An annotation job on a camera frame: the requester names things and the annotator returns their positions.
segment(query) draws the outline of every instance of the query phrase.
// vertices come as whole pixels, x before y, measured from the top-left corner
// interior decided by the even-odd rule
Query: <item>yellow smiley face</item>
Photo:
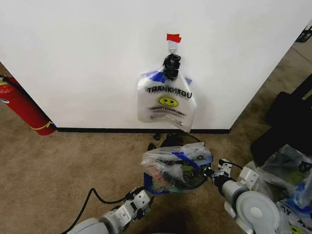
[[[177,100],[171,98],[171,97],[160,97],[157,100],[160,104],[163,104],[164,106],[170,106],[170,107],[176,107],[179,105]]]

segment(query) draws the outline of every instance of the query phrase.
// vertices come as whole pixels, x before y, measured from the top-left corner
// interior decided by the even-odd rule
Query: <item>clear plastic bag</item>
[[[292,195],[298,184],[309,176],[311,168],[311,158],[285,145],[258,168],[258,172],[264,181],[286,188]]]
[[[144,153],[144,186],[154,194],[181,192],[197,188],[206,178],[203,166],[213,161],[203,142],[162,147]]]
[[[274,153],[257,169],[259,177],[271,184],[286,188],[288,199],[283,200],[298,212],[312,214],[312,159],[289,145]]]

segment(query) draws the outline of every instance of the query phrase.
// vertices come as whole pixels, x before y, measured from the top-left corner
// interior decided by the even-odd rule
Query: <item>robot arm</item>
[[[104,214],[100,219],[90,218],[76,225],[67,234],[120,234],[132,220],[141,219],[152,203],[147,192],[137,188],[129,193],[130,198],[122,206]]]
[[[244,167],[239,182],[230,178],[231,165],[219,162],[219,171],[205,168],[204,175],[212,179],[225,197],[224,208],[247,234],[275,234],[279,224],[276,205],[265,195],[250,191],[258,174]],[[104,214],[100,219],[90,218],[76,225],[68,234],[120,234],[131,221],[141,219],[150,210],[153,197],[143,188],[129,193],[120,207]]]
[[[250,191],[259,175],[244,167],[237,182],[229,177],[231,165],[225,159],[221,161],[225,163],[219,163],[220,171],[206,168],[204,173],[225,197],[225,210],[248,234],[275,234],[280,220],[276,205],[267,196]]]

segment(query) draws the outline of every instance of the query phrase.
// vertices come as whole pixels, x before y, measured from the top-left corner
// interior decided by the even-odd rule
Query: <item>red fire extinguisher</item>
[[[0,76],[0,101],[7,104],[38,134],[48,135],[55,131],[54,124],[14,78]]]

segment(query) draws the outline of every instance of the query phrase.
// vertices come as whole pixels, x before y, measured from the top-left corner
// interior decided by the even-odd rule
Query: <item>black chair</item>
[[[258,166],[285,144],[307,156],[312,155],[312,95],[302,99],[310,90],[312,74],[293,93],[277,95],[266,114],[271,129],[251,144]]]

